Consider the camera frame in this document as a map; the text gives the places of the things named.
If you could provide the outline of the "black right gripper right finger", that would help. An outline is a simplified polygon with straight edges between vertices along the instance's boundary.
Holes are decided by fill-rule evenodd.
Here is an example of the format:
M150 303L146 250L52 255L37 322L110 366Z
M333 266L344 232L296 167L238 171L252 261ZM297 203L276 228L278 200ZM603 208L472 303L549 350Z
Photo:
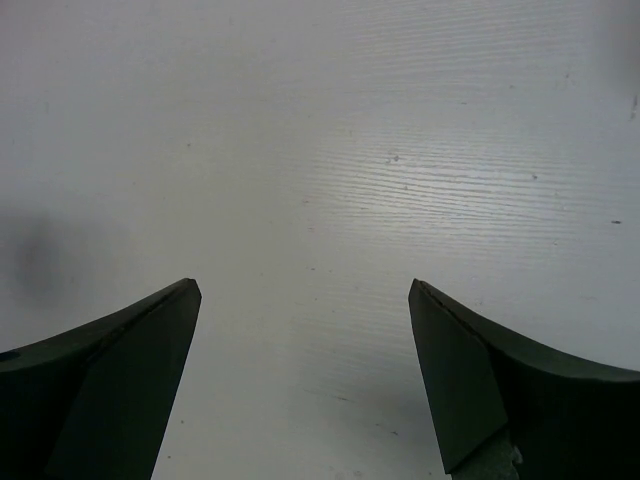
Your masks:
M561 352L415 280L411 325L454 479L635 479L639 375Z

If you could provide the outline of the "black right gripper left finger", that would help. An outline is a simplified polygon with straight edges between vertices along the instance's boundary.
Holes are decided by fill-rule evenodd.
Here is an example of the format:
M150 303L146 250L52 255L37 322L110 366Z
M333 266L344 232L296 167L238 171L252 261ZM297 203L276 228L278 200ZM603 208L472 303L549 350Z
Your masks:
M201 299L185 278L2 353L2 478L151 478Z

